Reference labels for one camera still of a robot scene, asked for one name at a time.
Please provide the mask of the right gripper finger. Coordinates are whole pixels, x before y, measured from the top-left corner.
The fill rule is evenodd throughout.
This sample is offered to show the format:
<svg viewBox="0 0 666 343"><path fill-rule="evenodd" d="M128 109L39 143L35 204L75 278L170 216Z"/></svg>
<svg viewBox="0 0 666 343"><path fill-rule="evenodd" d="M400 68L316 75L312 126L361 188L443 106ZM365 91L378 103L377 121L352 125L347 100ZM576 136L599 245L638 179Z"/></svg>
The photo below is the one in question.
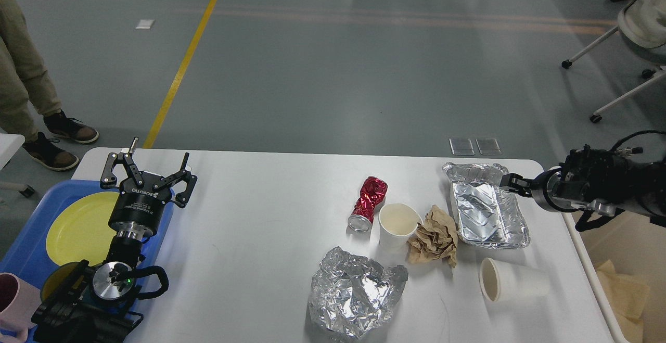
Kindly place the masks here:
<svg viewBox="0 0 666 343"><path fill-rule="evenodd" d="M532 179L526 179L522 175L509 173L502 175L499 187L501 190L518 194L526 198L532 198Z"/></svg>

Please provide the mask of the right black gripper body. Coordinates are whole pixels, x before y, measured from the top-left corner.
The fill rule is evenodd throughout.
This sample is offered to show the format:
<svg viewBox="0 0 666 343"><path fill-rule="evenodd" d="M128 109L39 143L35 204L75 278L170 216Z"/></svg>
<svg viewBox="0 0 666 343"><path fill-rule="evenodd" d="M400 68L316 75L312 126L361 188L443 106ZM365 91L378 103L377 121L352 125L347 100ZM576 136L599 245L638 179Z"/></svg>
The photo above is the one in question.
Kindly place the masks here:
<svg viewBox="0 0 666 343"><path fill-rule="evenodd" d="M551 169L542 172L528 182L531 198L547 212L573 213L578 209L568 200L554 196L556 183L560 181L561 169Z"/></svg>

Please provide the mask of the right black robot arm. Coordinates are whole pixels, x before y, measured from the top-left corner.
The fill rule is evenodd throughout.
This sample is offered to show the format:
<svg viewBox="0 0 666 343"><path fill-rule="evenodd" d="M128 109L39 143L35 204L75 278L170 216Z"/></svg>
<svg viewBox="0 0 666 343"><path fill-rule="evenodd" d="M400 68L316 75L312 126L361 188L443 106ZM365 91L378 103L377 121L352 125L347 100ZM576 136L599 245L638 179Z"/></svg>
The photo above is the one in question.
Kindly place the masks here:
<svg viewBox="0 0 666 343"><path fill-rule="evenodd" d="M564 162L534 179L511 173L502 176L500 189L533 199L548 212L581 212L578 232L602 227L624 212L665 226L665 165L633 162L641 147L625 148L626 141L661 130L642 130L619 139L610 149L589 145L573 149Z"/></svg>

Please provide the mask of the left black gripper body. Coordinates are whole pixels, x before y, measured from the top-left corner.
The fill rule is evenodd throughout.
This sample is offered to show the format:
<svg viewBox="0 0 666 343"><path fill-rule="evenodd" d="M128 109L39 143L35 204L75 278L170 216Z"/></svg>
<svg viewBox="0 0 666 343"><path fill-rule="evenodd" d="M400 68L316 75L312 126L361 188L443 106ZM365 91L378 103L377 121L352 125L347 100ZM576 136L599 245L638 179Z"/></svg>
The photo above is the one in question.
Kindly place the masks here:
<svg viewBox="0 0 666 343"><path fill-rule="evenodd" d="M198 177L192 174L190 191L185 191L185 182L154 192L154 184L162 177L157 174L142 174L143 185L138 185L130 177L120 184L120 193L112 209L108 225L117 233L131 230L140 231L143 238L158 233L164 210L169 203L185 208Z"/></svg>

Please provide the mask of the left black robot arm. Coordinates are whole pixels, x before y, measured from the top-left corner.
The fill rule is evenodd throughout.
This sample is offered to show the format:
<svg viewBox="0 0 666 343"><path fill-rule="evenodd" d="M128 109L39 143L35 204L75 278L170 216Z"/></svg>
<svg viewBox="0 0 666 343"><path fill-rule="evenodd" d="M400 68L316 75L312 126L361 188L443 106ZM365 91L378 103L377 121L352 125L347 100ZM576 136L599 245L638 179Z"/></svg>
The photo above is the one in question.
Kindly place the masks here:
<svg viewBox="0 0 666 343"><path fill-rule="evenodd" d="M36 342L123 342L144 319L133 311L135 302L169 289L167 273L144 255L143 245L157 235L169 203L186 207L198 179L187 168L190 153L171 175L140 170L133 160L137 142L110 153L100 177L102 189L119 191L106 258L62 265L48 277L31 318Z"/></svg>

